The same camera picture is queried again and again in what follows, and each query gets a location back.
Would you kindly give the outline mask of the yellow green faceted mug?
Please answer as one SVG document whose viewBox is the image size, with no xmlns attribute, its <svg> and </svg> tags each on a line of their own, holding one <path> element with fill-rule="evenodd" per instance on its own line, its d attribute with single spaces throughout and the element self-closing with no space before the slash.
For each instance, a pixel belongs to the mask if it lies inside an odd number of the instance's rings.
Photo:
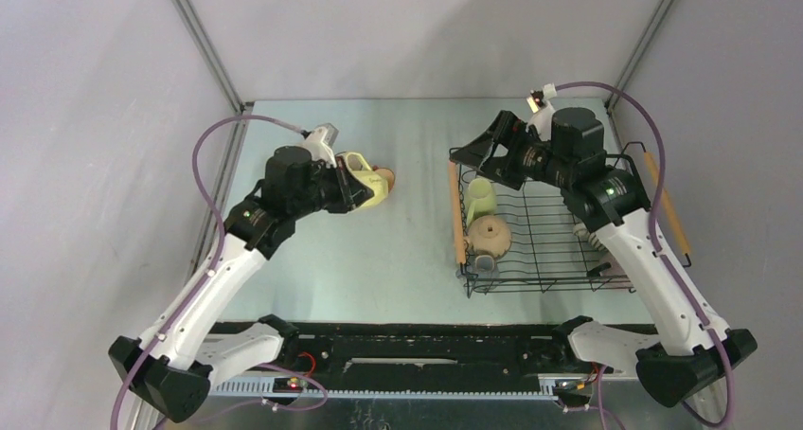
<svg viewBox="0 0 803 430">
<path fill-rule="evenodd" d="M 336 157 L 344 157 L 348 161 L 348 166 L 354 176 L 375 192 L 375 199 L 370 207 L 377 206 L 389 196 L 391 191 L 387 192 L 385 180 L 375 172 L 379 167 L 371 165 L 362 154 L 359 152 L 340 152 Z"/>
</svg>

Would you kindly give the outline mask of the small red orange cup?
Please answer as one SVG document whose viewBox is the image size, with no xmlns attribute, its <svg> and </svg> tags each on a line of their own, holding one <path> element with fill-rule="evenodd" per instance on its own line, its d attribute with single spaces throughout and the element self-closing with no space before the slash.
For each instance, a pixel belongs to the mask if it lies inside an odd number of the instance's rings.
<svg viewBox="0 0 803 430">
<path fill-rule="evenodd" d="M 395 186 L 396 176 L 395 173 L 388 168 L 377 168 L 375 170 L 377 174 L 379 174 L 386 182 L 387 185 L 387 192 L 390 192 L 393 187 Z"/>
</svg>

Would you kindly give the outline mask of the light green mug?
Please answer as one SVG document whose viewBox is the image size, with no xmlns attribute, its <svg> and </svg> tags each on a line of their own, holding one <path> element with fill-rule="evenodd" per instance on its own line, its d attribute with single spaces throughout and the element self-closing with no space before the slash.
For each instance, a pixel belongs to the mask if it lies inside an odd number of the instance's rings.
<svg viewBox="0 0 803 430">
<path fill-rule="evenodd" d="M 493 182 L 483 177 L 474 178 L 465 193 L 465 206 L 467 226 L 481 217 L 493 215 L 497 208 Z"/>
</svg>

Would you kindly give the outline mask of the beige round speckled mug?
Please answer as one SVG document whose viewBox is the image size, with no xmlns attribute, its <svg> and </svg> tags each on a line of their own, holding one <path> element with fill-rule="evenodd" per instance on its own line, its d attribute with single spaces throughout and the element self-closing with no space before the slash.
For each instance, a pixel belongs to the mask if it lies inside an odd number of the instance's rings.
<svg viewBox="0 0 803 430">
<path fill-rule="evenodd" d="M 498 259 L 510 250 L 512 233 L 505 220 L 494 215 L 486 215 L 470 224 L 464 242 L 470 252 Z"/>
</svg>

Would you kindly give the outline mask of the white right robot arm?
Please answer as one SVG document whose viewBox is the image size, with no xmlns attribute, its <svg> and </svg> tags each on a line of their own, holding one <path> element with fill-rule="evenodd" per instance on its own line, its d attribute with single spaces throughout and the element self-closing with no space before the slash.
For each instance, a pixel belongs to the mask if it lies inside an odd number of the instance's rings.
<svg viewBox="0 0 803 430">
<path fill-rule="evenodd" d="M 667 247 L 637 173 L 614 167 L 604 128 L 585 108 L 563 108 L 547 128 L 500 112 L 451 160 L 512 189 L 535 181 L 557 188 L 569 212 L 595 235 L 633 285 L 657 334 L 614 329 L 579 316 L 562 324 L 552 362 L 574 371 L 585 362 L 633 372 L 658 403 L 674 407 L 702 389 L 734 383 L 734 370 L 757 349 L 707 303 Z"/>
</svg>

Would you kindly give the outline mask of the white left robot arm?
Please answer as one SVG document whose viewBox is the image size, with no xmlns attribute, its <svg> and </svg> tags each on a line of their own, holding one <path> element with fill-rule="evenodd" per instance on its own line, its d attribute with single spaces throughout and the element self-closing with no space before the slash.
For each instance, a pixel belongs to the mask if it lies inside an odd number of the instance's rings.
<svg viewBox="0 0 803 430">
<path fill-rule="evenodd" d="M 240 288 L 293 236 L 297 221 L 321 210 L 346 214 L 386 197 L 387 182 L 375 170 L 357 152 L 328 161 L 301 146 L 277 149 L 166 314 L 138 338 L 120 336 L 110 347 L 125 387 L 165 419 L 183 422 L 219 384 L 264 364 L 294 366 L 298 330 L 275 315 L 222 341 L 205 339 Z"/>
</svg>

